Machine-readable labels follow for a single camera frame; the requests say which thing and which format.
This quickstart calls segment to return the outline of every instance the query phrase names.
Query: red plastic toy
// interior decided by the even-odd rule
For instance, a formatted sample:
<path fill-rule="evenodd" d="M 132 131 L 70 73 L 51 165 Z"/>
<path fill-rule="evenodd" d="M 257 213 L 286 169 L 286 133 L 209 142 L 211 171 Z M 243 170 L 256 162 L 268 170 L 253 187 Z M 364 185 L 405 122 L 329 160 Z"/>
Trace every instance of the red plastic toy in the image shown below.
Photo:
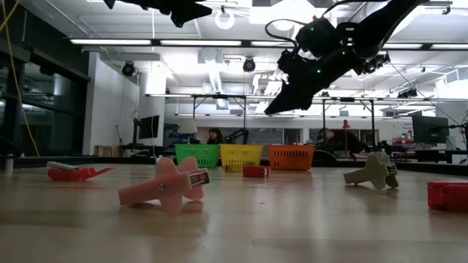
<path fill-rule="evenodd" d="M 102 169 L 98 172 L 94 168 L 85 168 L 78 171 L 69 171 L 62 169 L 49 169 L 47 174 L 52 180 L 88 180 L 89 178 L 102 175 L 103 173 L 109 172 L 113 168 Z"/>
<path fill-rule="evenodd" d="M 468 213 L 468 182 L 428 182 L 427 196 L 433 210 Z"/>
<path fill-rule="evenodd" d="M 245 165 L 242 173 L 245 178 L 267 178 L 270 176 L 270 167 Z"/>

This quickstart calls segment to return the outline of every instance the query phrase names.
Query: small yellow object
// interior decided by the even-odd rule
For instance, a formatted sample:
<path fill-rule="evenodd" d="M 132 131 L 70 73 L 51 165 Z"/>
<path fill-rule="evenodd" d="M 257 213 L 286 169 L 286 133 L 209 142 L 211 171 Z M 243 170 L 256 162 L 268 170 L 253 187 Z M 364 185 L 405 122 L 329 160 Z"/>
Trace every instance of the small yellow object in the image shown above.
<path fill-rule="evenodd" d="M 224 166 L 226 172 L 242 172 L 242 168 L 244 168 L 243 164 L 226 164 Z"/>

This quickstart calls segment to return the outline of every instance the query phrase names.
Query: cable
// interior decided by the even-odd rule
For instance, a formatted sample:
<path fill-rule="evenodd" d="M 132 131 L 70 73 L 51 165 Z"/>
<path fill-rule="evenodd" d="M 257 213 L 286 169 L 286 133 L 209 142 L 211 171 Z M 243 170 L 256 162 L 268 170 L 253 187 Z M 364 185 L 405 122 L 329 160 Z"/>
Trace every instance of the cable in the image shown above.
<path fill-rule="evenodd" d="M 431 104 L 436 108 L 438 109 L 441 113 L 443 113 L 444 115 L 446 115 L 449 119 L 451 119 L 456 125 L 460 126 L 460 123 L 458 121 L 455 121 L 454 118 L 452 118 L 450 115 L 448 115 L 445 111 L 443 111 L 442 109 L 440 109 L 440 107 L 438 107 L 435 103 L 432 102 L 432 100 L 430 100 L 430 98 L 424 96 L 424 94 L 422 92 L 420 92 L 415 85 L 413 85 L 396 67 L 395 65 L 393 65 L 391 62 L 390 62 L 390 65 L 398 72 L 398 74 L 400 74 L 401 77 L 403 77 L 404 80 L 407 81 L 407 83 L 409 85 L 411 85 L 412 88 L 414 88 L 425 100 L 427 100 L 428 102 L 431 102 Z M 468 144 L 467 144 L 467 139 L 465 138 L 465 135 L 463 133 L 463 129 L 460 128 L 461 130 L 461 136 L 463 137 L 463 142 L 465 144 L 465 146 L 467 147 L 467 150 L 468 150 Z"/>
<path fill-rule="evenodd" d="M 4 23 L 0 26 L 0 31 L 3 29 L 4 26 L 7 29 L 7 44 L 8 44 L 8 51 L 10 52 L 10 62 L 12 64 L 13 77 L 15 78 L 16 91 L 18 92 L 18 101 L 20 102 L 21 108 L 23 109 L 23 98 L 21 96 L 20 85 L 18 83 L 18 77 L 16 76 L 15 59 L 13 58 L 12 43 L 10 40 L 10 30 L 8 29 L 8 19 L 11 17 L 16 7 L 18 6 L 18 2 L 16 2 L 15 6 L 13 7 L 12 11 L 10 12 L 8 16 L 7 16 L 7 8 L 5 7 L 5 0 L 3 0 L 2 3 L 3 3 L 3 16 L 6 17 L 7 19 L 5 19 Z M 26 111 L 24 109 L 23 109 L 23 117 L 24 117 L 24 123 L 26 124 L 26 128 L 28 129 L 29 137 L 31 138 L 31 142 L 34 146 L 37 157 L 40 157 L 39 150 L 37 149 L 36 141 L 34 140 L 34 137 L 32 136 L 31 128 L 29 128 L 28 118 L 26 117 Z"/>
<path fill-rule="evenodd" d="M 268 22 L 266 25 L 265 25 L 265 33 L 270 36 L 270 37 L 273 37 L 273 38 L 276 38 L 276 39 L 281 39 L 281 40 L 284 40 L 284 41 L 288 41 L 288 42 L 291 42 L 294 47 L 298 47 L 298 43 L 294 40 L 292 40 L 291 38 L 289 37 L 281 37 L 281 36 L 278 36 L 278 35 L 275 35 L 275 34 L 272 34 L 270 33 L 270 31 L 268 30 L 268 27 L 272 24 L 272 23 L 275 23 L 275 22 L 278 22 L 278 21 L 290 21 L 290 22 L 293 22 L 293 23 L 298 23 L 300 25 L 303 25 L 305 26 L 306 23 L 302 23 L 302 22 L 299 22 L 299 21 L 296 21 L 296 20 L 293 20 L 293 19 L 287 19 L 287 18 L 281 18 L 281 19 L 275 19 L 275 20 L 272 20 L 270 22 Z"/>

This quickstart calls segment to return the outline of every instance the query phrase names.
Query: beige plastic toy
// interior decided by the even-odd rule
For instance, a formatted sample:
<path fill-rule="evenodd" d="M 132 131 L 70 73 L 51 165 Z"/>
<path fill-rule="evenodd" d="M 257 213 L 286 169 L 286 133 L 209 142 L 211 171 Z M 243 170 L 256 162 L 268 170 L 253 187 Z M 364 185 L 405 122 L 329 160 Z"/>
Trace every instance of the beige plastic toy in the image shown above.
<path fill-rule="evenodd" d="M 399 186 L 396 173 L 396 168 L 387 155 L 382 155 L 379 159 L 375 154 L 371 154 L 367 157 L 366 167 L 344 174 L 344 182 L 346 184 L 371 182 L 379 190 L 384 189 L 385 185 L 396 188 Z"/>

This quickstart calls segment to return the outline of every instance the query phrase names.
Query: white wall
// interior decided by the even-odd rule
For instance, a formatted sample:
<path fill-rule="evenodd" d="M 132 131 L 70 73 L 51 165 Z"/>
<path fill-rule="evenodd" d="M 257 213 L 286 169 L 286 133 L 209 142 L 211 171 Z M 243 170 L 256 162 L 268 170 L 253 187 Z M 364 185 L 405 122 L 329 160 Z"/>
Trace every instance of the white wall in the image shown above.
<path fill-rule="evenodd" d="M 158 115 L 159 124 L 157 132 L 154 132 L 154 138 L 138 140 L 138 143 L 155 146 L 163 145 L 165 98 L 147 97 L 146 94 L 151 94 L 151 92 L 148 90 L 154 88 L 155 85 L 159 86 L 159 89 L 161 86 L 163 86 L 162 89 L 165 91 L 165 78 L 165 75 L 158 75 L 156 72 L 142 73 L 140 75 L 140 98 L 138 102 L 139 118 L 147 118 Z"/>
<path fill-rule="evenodd" d="M 83 154 L 94 154 L 95 145 L 118 146 L 116 125 L 124 144 L 132 142 L 132 113 L 137 109 L 139 88 L 102 62 L 97 53 L 89 56 L 88 74 Z"/>

